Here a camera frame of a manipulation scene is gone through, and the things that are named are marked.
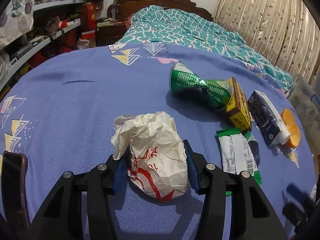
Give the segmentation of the green white sachet wrapper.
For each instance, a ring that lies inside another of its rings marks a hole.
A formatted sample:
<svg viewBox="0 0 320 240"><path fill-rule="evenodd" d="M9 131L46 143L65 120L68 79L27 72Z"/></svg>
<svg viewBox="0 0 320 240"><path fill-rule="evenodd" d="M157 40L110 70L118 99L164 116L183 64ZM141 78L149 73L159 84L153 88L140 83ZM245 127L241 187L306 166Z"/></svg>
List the green white sachet wrapper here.
<svg viewBox="0 0 320 240"><path fill-rule="evenodd" d="M220 143L223 171L232 174L247 171L261 185L259 144L252 133L242 134L240 129L233 127L217 131L216 136Z"/></svg>

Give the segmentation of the white blue tissue pack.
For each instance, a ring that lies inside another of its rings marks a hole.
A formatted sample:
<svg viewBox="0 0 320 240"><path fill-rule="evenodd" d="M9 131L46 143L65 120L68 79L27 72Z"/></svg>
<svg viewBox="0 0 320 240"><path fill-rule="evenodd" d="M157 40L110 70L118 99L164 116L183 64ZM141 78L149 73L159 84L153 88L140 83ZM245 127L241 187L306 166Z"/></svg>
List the white blue tissue pack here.
<svg viewBox="0 0 320 240"><path fill-rule="evenodd" d="M267 146L284 145L288 141L290 133L266 94L254 90L249 97L248 107Z"/></svg>

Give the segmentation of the white paper bag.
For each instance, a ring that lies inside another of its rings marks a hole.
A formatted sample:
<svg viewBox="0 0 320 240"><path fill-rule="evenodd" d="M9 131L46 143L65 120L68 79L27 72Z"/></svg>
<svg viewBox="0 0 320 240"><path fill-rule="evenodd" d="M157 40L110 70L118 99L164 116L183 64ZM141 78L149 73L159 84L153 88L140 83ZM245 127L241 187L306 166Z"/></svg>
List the white paper bag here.
<svg viewBox="0 0 320 240"><path fill-rule="evenodd" d="M124 114L115 118L113 127L113 159L120 160L130 151L127 175L136 187L162 202L186 193L187 155L169 114Z"/></svg>

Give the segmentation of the yellow red medicine box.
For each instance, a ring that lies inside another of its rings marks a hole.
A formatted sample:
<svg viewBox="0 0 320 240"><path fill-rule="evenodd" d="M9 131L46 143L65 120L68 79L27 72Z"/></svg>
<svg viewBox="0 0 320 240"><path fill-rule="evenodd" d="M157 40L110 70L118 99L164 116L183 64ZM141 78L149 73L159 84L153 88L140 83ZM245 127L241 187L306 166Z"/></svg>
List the yellow red medicine box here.
<svg viewBox="0 0 320 240"><path fill-rule="evenodd" d="M231 77L227 81L233 87L233 94L225 107L226 115L242 133L251 131L251 118L245 93L234 77Z"/></svg>

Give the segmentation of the crushed green can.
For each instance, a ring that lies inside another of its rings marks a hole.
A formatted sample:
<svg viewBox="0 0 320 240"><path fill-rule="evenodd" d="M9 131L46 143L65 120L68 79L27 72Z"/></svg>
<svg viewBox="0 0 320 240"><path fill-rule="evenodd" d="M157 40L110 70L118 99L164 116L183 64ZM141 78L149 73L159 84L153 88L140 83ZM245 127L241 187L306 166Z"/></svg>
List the crushed green can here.
<svg viewBox="0 0 320 240"><path fill-rule="evenodd" d="M175 63L170 70L169 87L174 96L201 92L207 105L217 111L224 109L233 95L233 85L227 80L204 80L181 62Z"/></svg>

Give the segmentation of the dark smartphone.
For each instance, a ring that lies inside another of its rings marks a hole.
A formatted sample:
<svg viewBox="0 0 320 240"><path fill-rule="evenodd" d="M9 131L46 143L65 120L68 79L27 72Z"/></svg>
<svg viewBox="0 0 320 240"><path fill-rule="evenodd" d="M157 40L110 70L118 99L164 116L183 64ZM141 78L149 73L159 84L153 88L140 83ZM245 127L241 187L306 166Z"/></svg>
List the dark smartphone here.
<svg viewBox="0 0 320 240"><path fill-rule="evenodd" d="M1 184L5 218L14 230L25 233L30 226L25 196L28 160L21 153L3 153Z"/></svg>

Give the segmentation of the purple patterned bed sheet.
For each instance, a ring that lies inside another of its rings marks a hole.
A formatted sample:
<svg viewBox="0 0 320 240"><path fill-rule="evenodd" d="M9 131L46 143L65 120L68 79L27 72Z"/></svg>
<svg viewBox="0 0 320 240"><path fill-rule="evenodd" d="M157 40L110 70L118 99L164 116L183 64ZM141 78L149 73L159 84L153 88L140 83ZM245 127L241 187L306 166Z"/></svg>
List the purple patterned bed sheet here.
<svg viewBox="0 0 320 240"><path fill-rule="evenodd" d="M199 95L181 98L169 89L170 69L182 62L202 79L235 77L249 98L265 93L279 113L295 111L282 90L247 69L238 60L172 44L128 43L64 53L34 68L1 101L1 154L7 150L28 159L25 194L30 222L65 171L88 172L113 154L114 119L123 114L165 111L174 118L181 139L195 152L221 167L216 131L232 126L224 111L214 111ZM286 188L295 183L311 193L317 178L303 128L297 150L299 167L279 148L269 148L256 127L261 188L288 237L293 225L283 216ZM192 189L167 203L146 196L125 177L110 196L118 239L194 239L204 196Z"/></svg>

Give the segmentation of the dark wooden nightstand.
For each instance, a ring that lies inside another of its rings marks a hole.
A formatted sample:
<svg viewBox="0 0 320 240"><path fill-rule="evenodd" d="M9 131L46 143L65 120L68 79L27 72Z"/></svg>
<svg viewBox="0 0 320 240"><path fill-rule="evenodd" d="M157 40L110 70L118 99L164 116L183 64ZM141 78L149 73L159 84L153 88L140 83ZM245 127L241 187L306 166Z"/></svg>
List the dark wooden nightstand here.
<svg viewBox="0 0 320 240"><path fill-rule="evenodd" d="M97 47L112 45L120 40L126 31L125 23L97 27L95 32L95 45Z"/></svg>

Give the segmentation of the beige leaf curtain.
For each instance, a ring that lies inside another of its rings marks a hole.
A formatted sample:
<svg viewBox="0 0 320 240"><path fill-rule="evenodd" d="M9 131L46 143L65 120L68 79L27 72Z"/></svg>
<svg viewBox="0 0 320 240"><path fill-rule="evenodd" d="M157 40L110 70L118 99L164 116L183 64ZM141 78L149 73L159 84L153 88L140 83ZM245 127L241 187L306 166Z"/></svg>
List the beige leaf curtain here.
<svg viewBox="0 0 320 240"><path fill-rule="evenodd" d="M302 0L219 0L214 21L293 78L319 73L319 27Z"/></svg>

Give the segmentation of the white home printed cloth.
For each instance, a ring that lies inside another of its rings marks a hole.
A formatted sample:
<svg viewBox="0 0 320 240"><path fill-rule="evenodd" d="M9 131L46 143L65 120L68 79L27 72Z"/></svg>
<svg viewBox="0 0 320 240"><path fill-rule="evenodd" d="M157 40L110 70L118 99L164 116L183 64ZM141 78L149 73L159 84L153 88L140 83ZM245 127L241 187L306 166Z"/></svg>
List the white home printed cloth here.
<svg viewBox="0 0 320 240"><path fill-rule="evenodd" d="M11 0L1 15L1 49L33 27L35 0Z"/></svg>

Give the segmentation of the carved wooden headboard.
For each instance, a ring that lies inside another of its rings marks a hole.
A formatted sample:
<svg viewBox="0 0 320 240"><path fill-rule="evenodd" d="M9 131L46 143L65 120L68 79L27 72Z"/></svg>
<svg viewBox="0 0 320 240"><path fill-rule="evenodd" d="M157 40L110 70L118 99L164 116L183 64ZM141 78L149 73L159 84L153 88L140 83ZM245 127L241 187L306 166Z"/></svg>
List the carved wooden headboard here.
<svg viewBox="0 0 320 240"><path fill-rule="evenodd" d="M150 5L158 5L165 10L180 9L197 14L208 21L213 20L209 11L197 7L196 3L191 0L114 0L113 4L107 9L107 17L112 17L112 12L114 12L117 21L125 21L129 16Z"/></svg>

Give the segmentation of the teal patterned quilt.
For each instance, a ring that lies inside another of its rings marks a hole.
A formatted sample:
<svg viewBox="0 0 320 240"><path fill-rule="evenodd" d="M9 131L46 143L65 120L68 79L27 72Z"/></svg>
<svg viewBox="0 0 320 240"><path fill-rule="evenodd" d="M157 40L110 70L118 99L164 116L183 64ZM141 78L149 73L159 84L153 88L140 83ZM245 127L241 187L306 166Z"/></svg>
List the teal patterned quilt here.
<svg viewBox="0 0 320 240"><path fill-rule="evenodd" d="M172 43L200 49L251 64L255 72L272 77L284 92L293 86L289 73L272 65L251 48L240 34L227 31L197 14L150 5L133 14L129 23L129 29L118 43Z"/></svg>

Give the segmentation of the grey wall shelves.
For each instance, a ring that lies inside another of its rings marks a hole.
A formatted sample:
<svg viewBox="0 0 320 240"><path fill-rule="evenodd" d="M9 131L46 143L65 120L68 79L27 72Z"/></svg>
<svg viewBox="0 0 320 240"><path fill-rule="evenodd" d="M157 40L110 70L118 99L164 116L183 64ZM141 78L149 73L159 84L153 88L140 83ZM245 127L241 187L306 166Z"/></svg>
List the grey wall shelves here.
<svg viewBox="0 0 320 240"><path fill-rule="evenodd" d="M40 3L34 6L34 12L41 12L44 10L57 9L60 7L64 7L67 5L80 5L85 4L86 0L59 0L55 2L48 3ZM37 52L39 52L46 45L50 44L50 42L56 40L60 36L68 33L69 31L79 27L81 25L80 18L76 18L71 21L71 23L67 23L67 26L62 29L58 29L57 32L49 35L40 35L35 36L33 39L28 41L27 49L22 51L22 56L15 56L10 61L11 66L8 69L7 74L1 79L1 89L5 87L8 81L12 78L12 76Z"/></svg>

